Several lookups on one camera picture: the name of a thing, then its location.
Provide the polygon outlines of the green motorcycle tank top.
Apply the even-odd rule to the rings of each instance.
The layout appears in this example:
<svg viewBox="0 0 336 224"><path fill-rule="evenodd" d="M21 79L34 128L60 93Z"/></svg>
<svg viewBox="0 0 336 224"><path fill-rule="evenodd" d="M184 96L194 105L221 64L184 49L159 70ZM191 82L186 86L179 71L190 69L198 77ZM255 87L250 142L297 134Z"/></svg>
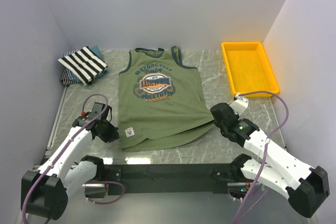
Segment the green motorcycle tank top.
<svg viewBox="0 0 336 224"><path fill-rule="evenodd" d="M183 64L179 47L135 48L119 73L118 127L125 152L188 144L214 126L201 76Z"/></svg>

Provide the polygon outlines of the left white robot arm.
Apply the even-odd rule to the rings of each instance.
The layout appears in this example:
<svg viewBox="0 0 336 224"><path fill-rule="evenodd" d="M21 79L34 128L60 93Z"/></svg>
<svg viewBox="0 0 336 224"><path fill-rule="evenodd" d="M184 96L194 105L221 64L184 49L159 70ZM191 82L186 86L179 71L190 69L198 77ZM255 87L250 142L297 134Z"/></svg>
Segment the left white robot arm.
<svg viewBox="0 0 336 224"><path fill-rule="evenodd" d="M82 150L95 139L106 143L118 139L118 129L106 119L75 120L70 132L54 154L35 172L27 171L21 183L22 222L27 214L57 220L64 213L69 198L83 185L107 184L103 159L85 156L76 165Z"/></svg>

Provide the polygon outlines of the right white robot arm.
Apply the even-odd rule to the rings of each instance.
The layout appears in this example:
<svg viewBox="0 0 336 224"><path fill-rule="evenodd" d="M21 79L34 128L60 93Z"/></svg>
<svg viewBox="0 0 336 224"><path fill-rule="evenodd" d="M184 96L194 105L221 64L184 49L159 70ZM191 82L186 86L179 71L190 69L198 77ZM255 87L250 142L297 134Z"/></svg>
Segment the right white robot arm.
<svg viewBox="0 0 336 224"><path fill-rule="evenodd" d="M223 137L266 159L262 165L246 154L239 155L230 164L232 179L238 182L255 179L284 196L298 214L311 218L330 195L327 171L300 161L269 139L252 121L240 119L247 107L248 101L235 100L210 109Z"/></svg>

